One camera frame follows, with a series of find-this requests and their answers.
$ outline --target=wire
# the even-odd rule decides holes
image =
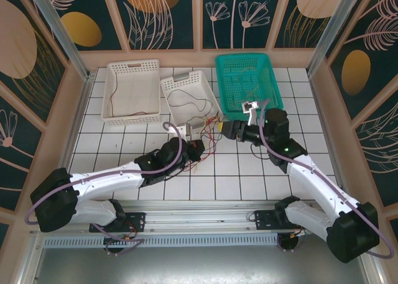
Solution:
[[[369,255],[375,256],[375,257],[379,257],[382,259],[391,259],[394,257],[395,252],[394,252],[394,247],[392,246],[392,243],[390,242],[389,239],[387,239],[384,234],[375,226],[373,225],[373,223],[371,221],[369,221],[369,219],[367,217],[365,217],[354,205],[352,205],[345,197],[343,194],[340,193],[340,191],[338,189],[336,189],[335,185],[325,176],[322,175],[322,173],[320,173],[317,169],[314,169],[313,167],[304,164],[302,162],[299,162],[297,160],[293,160],[291,158],[285,157],[283,155],[280,155],[279,153],[275,152],[274,150],[272,150],[265,137],[264,137],[264,113],[266,110],[266,106],[268,104],[269,100],[265,100],[265,102],[262,105],[261,108],[261,115],[260,115],[260,137],[261,137],[261,141],[264,144],[264,146],[266,147],[266,149],[268,150],[269,153],[271,153],[272,155],[274,155],[275,157],[280,158],[283,161],[286,161],[288,163],[294,163],[296,165],[299,165],[301,167],[304,167],[308,170],[311,171],[311,173],[316,174],[316,176],[318,176],[321,180],[323,180],[329,187],[330,189],[337,194],[337,196],[342,200],[342,202],[346,203],[347,206],[349,208],[351,208],[378,236],[380,236],[380,238],[386,243],[386,245],[388,246],[388,249],[390,251],[389,255],[381,255],[381,254],[377,254],[371,251],[367,251],[367,253]]]
[[[132,239],[134,239],[134,238],[137,236],[137,229],[134,227],[134,225],[132,224],[132,222],[129,221],[129,220],[127,220],[127,221],[125,222],[125,224],[130,225],[130,228],[131,228],[130,233],[127,235],[128,239],[127,239],[127,237],[125,237],[125,239],[133,241]],[[122,249],[121,251],[119,251],[119,252],[111,252],[111,251],[109,251],[108,247],[109,247],[111,244],[115,243],[115,242],[118,242],[118,240],[116,240],[116,239],[111,239],[111,240],[105,245],[105,251],[106,251],[106,253],[107,253],[108,255],[111,255],[111,254],[112,254],[113,256],[118,256],[118,255],[123,255],[123,254],[127,253],[127,251],[125,251],[125,252],[122,253],[122,251],[124,251],[126,248],[123,248],[123,249]]]
[[[294,236],[298,236],[302,232],[303,232],[303,227],[301,227],[300,231],[298,231],[298,233],[295,233]]]
[[[217,112],[217,115],[216,115],[216,116],[211,117],[211,118],[209,118],[209,119],[207,119],[207,120],[205,121],[205,126],[202,128],[202,130],[201,130],[200,133],[199,133],[199,134],[200,134],[200,139],[202,139],[203,137],[209,138],[209,145],[208,145],[208,148],[205,149],[205,151],[208,150],[209,153],[206,155],[206,157],[204,157],[203,159],[201,159],[199,162],[197,162],[197,163],[195,163],[195,164],[190,163],[188,169],[187,169],[187,170],[184,170],[184,171],[187,172],[187,171],[190,171],[190,170],[196,168],[197,165],[198,165],[199,163],[205,161],[210,155],[214,155],[214,154],[215,154],[217,142],[220,141],[221,138],[222,138],[222,134],[221,134],[221,133],[218,135],[218,138],[217,138],[217,139],[213,138],[213,136],[212,136],[212,133],[213,133],[213,131],[214,131],[215,124],[216,124],[217,122],[220,122],[220,118],[218,117],[218,112]]]
[[[260,160],[269,160],[269,157],[267,157],[267,158],[262,158],[262,157],[259,157],[258,155],[256,155],[255,153],[254,153],[254,151],[253,151],[253,146],[255,146],[253,143],[250,145],[250,150],[251,150],[251,153],[256,157],[256,158],[259,158]]]
[[[108,232],[106,232],[105,230],[103,230],[99,225],[97,224],[92,224],[95,228],[97,228],[98,231],[100,231],[100,233],[114,239],[120,242],[136,242],[137,244],[135,244],[134,246],[130,247],[130,248],[124,248],[122,251],[118,252],[118,253],[111,253],[108,249],[109,245],[112,243],[112,241],[110,240],[106,245],[105,245],[105,251],[108,255],[113,255],[113,256],[119,256],[119,255],[123,255],[126,254],[128,252],[133,251],[136,247],[138,247],[139,245],[141,245],[145,240],[144,239],[122,239],[120,237],[114,236],[113,234],[110,234]]]
[[[168,178],[165,178],[164,181],[168,181],[171,180],[173,177],[176,177],[177,175],[179,175],[180,173],[182,173],[184,171],[184,168],[182,168],[179,172],[177,172],[175,175],[172,175]]]
[[[114,94],[116,93],[116,91],[118,90],[118,73],[115,73],[115,75],[116,75],[116,88],[114,89],[114,91],[113,91],[113,93],[111,94],[111,97],[110,97],[110,100],[111,100],[111,110],[112,110],[112,117],[113,118],[117,118],[117,117],[124,117],[125,115],[123,115],[123,116],[113,116],[113,96],[114,96]],[[134,116],[134,115],[139,115],[139,114],[143,114],[143,115],[146,115],[146,114],[148,114],[148,113],[146,113],[146,112],[143,112],[143,111],[140,111],[140,112],[136,112],[136,113],[133,113],[133,114],[130,114],[130,115],[126,115],[126,116]]]
[[[196,105],[196,104],[193,103],[193,102],[187,102],[187,103],[181,104],[181,105],[171,105],[171,104],[169,103],[169,98],[170,98],[171,94],[174,93],[174,92],[176,92],[176,91],[181,91],[181,92],[183,92],[183,93],[189,95],[191,98],[193,98],[193,99],[195,99],[195,100],[197,100],[197,101],[204,101],[204,102],[205,102],[204,107],[203,107],[202,109],[199,109],[198,105]],[[207,118],[208,115],[210,114],[211,110],[213,109],[213,103],[212,103],[209,99],[198,99],[198,98],[194,97],[192,94],[190,94],[190,93],[188,93],[188,92],[186,92],[186,91],[184,91],[184,90],[182,90],[182,89],[175,89],[175,90],[173,90],[171,93],[169,93],[169,95],[167,96],[166,100],[167,100],[167,102],[169,103],[169,106],[170,106],[170,107],[182,107],[182,106],[186,106],[186,105],[192,104],[192,105],[194,105],[194,106],[198,109],[199,112],[202,112],[202,111],[204,111],[204,110],[206,109],[206,107],[207,107],[207,102],[210,103],[211,107],[210,107],[209,111],[208,111],[205,115],[203,115],[203,116],[193,116],[193,117],[191,117],[189,120],[187,120],[187,124],[188,124],[192,119],[195,119],[195,118],[199,118],[199,119]]]
[[[250,221],[250,222],[256,222],[256,220],[255,219],[250,219],[250,217],[253,215],[254,213],[251,213],[249,216],[248,216],[248,221]]]

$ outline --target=black wire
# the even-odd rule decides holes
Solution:
[[[130,237],[130,239],[135,239],[135,238],[136,238],[136,236],[129,236],[129,237]],[[112,244],[114,244],[115,242],[119,242],[119,241],[120,241],[120,240],[117,240],[117,239],[111,239],[107,244],[108,244],[108,245],[112,245]],[[110,248],[109,251],[110,251],[111,253],[113,253],[113,254],[117,254],[117,253],[122,252],[125,248],[126,248],[126,247],[123,247],[123,245],[121,245],[120,248]]]
[[[171,180],[173,177],[176,177],[178,174],[182,173],[184,169],[181,169],[179,172],[177,172],[175,175],[170,176],[169,178],[165,178],[164,181]]]
[[[181,92],[183,92],[183,93],[189,95],[191,98],[196,99],[197,101],[204,101],[204,102],[205,102],[205,105],[204,105],[203,109],[200,110],[199,107],[198,107],[198,105],[196,105],[196,104],[193,103],[193,102],[187,102],[187,103],[182,104],[182,105],[171,105],[171,104],[169,103],[170,95],[171,95],[172,93],[176,92],[176,91],[181,91]],[[213,109],[213,103],[212,103],[209,99],[198,99],[198,98],[194,97],[192,94],[190,94],[190,93],[188,93],[188,92],[186,92],[186,91],[184,91],[184,90],[182,90],[182,89],[175,89],[175,90],[173,90],[171,93],[169,93],[169,95],[167,96],[166,100],[167,100],[167,102],[169,103],[169,106],[170,106],[170,107],[182,107],[182,106],[186,106],[186,105],[189,105],[189,104],[193,104],[193,105],[198,109],[199,112],[204,111],[204,110],[206,109],[207,102],[209,102],[210,105],[211,105],[210,110],[209,110],[204,116],[202,116],[201,118],[207,117],[207,115],[209,115],[209,113],[210,113],[211,110]]]
[[[256,155],[255,153],[254,153],[254,151],[253,151],[253,143],[250,145],[250,150],[251,150],[251,153],[256,157],[256,158],[259,158],[260,160],[269,160],[269,157],[267,157],[267,158],[262,158],[262,157],[259,157],[258,155]]]
[[[300,231],[296,233],[294,236],[298,236],[301,232],[303,232],[303,227],[301,227]]]
[[[251,213],[249,216],[248,216],[248,220],[250,221],[250,222],[256,222],[256,220],[254,219],[254,220],[251,220],[250,219],[250,217],[253,215],[254,213]]]

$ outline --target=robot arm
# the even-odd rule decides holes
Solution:
[[[121,228],[126,215],[117,200],[94,201],[98,196],[117,190],[142,188],[164,181],[172,172],[197,162],[205,149],[201,140],[182,140],[182,153],[175,164],[156,174],[131,173],[134,171],[157,171],[168,166],[177,156],[179,144],[174,137],[162,148],[136,158],[123,166],[105,171],[68,174],[65,168],[54,170],[30,195],[35,204],[48,192],[79,181],[44,200],[35,209],[37,221],[42,232],[60,229],[68,223],[95,223],[104,226],[104,230],[115,232]]]
[[[333,185],[345,197],[345,201],[342,201],[324,180],[313,173],[317,170],[326,177],[313,163],[307,151],[290,138],[289,120],[285,111],[267,110],[265,122],[263,134],[270,148],[280,155],[312,167],[313,170],[269,153],[271,162],[295,178],[323,210],[322,212],[313,209],[299,198],[289,196],[275,205],[274,216],[281,229],[285,226],[291,229],[292,224],[308,229],[325,240],[332,253],[342,262],[349,262],[378,245],[379,236],[346,203],[352,204],[378,227],[377,211],[374,206],[370,203],[361,204]],[[224,122],[221,133],[229,139],[249,141],[256,146],[262,145],[259,126],[249,125],[246,121]]]

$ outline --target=floral wallpaper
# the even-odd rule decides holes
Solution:
[[[278,0],[203,0],[203,48],[265,48]]]
[[[50,2],[79,51],[121,50],[105,0]]]
[[[0,0],[0,83],[44,122],[65,67],[20,0]]]
[[[356,128],[384,206],[398,203],[398,90]]]
[[[193,49],[192,0],[116,0],[131,50]]]
[[[315,48],[340,0],[289,0],[275,48]]]
[[[15,210],[41,135],[0,97],[0,207]]]
[[[398,0],[370,0],[331,70],[351,118],[398,74]]]
[[[347,25],[349,24],[349,22],[351,21],[351,18],[353,17],[354,13],[356,12],[358,6],[361,4],[362,0],[356,0],[356,2],[354,3],[353,7],[351,8],[344,24],[341,26],[337,36],[335,37],[335,39],[333,40],[333,42],[331,43],[328,51],[326,52],[326,57],[329,58],[330,54],[332,53],[332,51],[335,49],[337,42],[340,40],[340,37],[343,33],[343,31],[347,28]]]

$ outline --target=metal base plate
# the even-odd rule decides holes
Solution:
[[[144,232],[145,216],[146,216],[146,213],[126,213],[127,221],[129,221],[134,226],[134,228],[136,228],[137,232]],[[97,230],[97,228],[95,228],[91,224],[90,224],[90,228],[88,229],[88,231],[89,232],[99,232]],[[117,229],[117,231],[111,231],[111,232],[130,233],[131,232],[130,224],[128,222],[124,223],[120,229]]]
[[[292,230],[300,228],[300,226],[292,223],[280,225],[275,217],[274,211],[255,211],[254,218],[256,220],[257,230]]]

